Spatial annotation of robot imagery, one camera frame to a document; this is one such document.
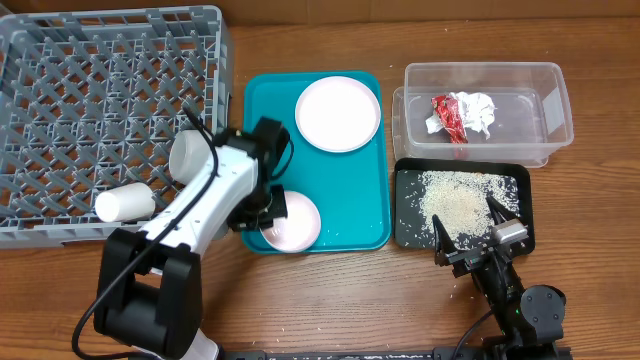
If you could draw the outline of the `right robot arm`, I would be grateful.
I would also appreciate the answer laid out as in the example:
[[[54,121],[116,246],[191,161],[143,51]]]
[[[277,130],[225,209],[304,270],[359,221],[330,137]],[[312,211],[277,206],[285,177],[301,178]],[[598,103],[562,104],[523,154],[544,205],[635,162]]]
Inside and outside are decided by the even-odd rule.
[[[566,296],[556,287],[524,287],[513,267],[514,247],[529,239],[528,226],[496,199],[486,198],[494,221],[490,239],[471,250],[456,248],[441,220],[434,215],[435,258],[439,266],[450,266],[458,278],[469,274],[485,296],[489,311],[466,331],[451,353],[458,359],[475,330],[494,317],[501,334],[470,350],[481,359],[570,359],[569,348],[556,342],[564,337]]]

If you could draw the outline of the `grey-green bowl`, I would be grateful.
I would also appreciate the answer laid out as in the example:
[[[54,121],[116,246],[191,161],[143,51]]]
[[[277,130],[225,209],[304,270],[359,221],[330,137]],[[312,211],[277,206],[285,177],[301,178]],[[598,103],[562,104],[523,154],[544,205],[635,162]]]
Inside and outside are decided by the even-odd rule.
[[[175,181],[188,185],[197,177],[202,182],[207,179],[203,170],[211,157],[211,139],[207,131],[201,134],[198,130],[184,130],[176,135],[169,156],[169,171]]]

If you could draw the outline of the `rice pile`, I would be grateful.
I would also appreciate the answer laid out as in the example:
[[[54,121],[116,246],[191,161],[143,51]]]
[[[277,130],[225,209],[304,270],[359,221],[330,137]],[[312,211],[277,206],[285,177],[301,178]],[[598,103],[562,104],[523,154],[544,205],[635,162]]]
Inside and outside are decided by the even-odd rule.
[[[510,176],[477,172],[400,170],[395,179],[396,243],[432,249],[437,215],[456,248],[470,250],[489,239],[493,220],[487,196],[519,212],[517,182]]]

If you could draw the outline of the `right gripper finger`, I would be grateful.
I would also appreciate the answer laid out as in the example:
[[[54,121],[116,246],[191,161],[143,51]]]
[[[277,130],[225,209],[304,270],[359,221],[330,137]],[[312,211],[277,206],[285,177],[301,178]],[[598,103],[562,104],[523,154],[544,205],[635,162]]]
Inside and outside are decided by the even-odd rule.
[[[520,218],[515,213],[507,209],[494,197],[487,196],[486,202],[489,208],[489,215],[493,220],[493,228],[514,224],[515,222],[521,222]]]
[[[460,253],[437,215],[432,216],[432,223],[434,228],[435,264],[439,266],[458,266],[461,262]]]

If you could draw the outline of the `white paper cup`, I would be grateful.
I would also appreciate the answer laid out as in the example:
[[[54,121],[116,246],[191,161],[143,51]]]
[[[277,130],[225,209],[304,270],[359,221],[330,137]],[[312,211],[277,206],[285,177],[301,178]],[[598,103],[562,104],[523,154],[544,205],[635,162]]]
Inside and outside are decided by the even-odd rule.
[[[155,201],[149,186],[132,183],[101,192],[94,208],[103,222],[129,222],[149,218],[155,211]]]

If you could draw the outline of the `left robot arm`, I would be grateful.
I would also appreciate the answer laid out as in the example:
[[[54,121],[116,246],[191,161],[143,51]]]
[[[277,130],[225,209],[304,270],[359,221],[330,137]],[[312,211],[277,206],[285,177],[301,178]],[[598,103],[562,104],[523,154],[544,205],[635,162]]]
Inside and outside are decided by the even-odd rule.
[[[287,215],[275,179],[289,132],[261,118],[250,132],[232,128],[212,134],[191,120],[205,142],[207,160],[178,197],[140,230],[114,230],[102,252],[97,296],[72,335],[74,353],[85,358],[79,337],[86,323],[128,346],[121,359],[215,359],[219,347],[201,331],[201,257],[217,232],[269,228]]]

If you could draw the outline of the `white tissue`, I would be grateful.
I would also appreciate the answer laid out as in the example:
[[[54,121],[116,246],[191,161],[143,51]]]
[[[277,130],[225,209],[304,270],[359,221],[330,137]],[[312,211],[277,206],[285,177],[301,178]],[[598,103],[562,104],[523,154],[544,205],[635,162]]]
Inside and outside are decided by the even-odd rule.
[[[451,95],[458,100],[459,112],[466,135],[467,130],[472,130],[477,133],[483,133],[486,140],[491,137],[489,126],[495,121],[496,106],[490,96],[480,92],[450,92],[443,95]],[[432,115],[425,120],[425,124],[429,134],[444,130],[435,114],[434,108]]]

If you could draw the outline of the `red snack wrapper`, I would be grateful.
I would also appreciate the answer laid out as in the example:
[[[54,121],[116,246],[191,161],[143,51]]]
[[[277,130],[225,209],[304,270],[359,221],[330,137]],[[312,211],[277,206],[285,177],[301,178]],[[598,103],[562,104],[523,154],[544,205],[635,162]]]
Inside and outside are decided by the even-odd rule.
[[[466,144],[468,139],[460,116],[458,100],[451,95],[438,95],[431,102],[440,124],[450,136],[450,141],[454,144]]]

